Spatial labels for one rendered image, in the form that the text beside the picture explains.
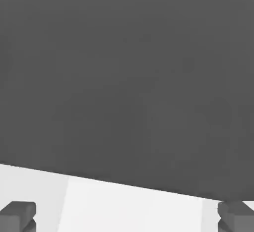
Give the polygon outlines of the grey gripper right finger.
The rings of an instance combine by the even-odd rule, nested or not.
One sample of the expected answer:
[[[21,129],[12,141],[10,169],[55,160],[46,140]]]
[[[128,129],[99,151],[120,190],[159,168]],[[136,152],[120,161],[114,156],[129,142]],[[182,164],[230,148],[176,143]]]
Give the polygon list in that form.
[[[219,202],[218,232],[254,232],[254,210],[242,201]]]

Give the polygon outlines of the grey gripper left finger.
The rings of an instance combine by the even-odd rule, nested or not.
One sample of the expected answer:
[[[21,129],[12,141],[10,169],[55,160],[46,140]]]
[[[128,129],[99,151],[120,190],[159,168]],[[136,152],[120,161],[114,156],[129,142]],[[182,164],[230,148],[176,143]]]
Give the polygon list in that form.
[[[35,202],[11,201],[0,211],[0,232],[36,232]]]

